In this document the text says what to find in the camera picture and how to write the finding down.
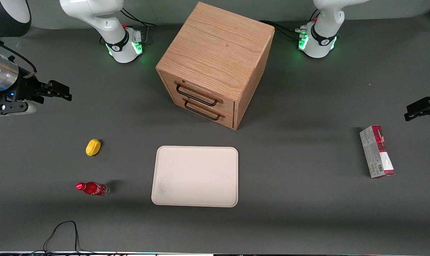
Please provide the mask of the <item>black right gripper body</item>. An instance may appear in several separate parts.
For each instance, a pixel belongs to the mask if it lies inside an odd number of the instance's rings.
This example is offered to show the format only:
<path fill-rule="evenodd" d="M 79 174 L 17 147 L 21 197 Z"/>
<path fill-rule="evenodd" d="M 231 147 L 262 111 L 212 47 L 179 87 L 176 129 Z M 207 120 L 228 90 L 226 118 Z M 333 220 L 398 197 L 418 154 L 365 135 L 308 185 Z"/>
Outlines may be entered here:
<path fill-rule="evenodd" d="M 42 92 L 45 83 L 38 80 L 34 75 L 30 78 L 22 78 L 17 86 L 17 100 L 33 101 L 39 104 L 44 103 Z"/>

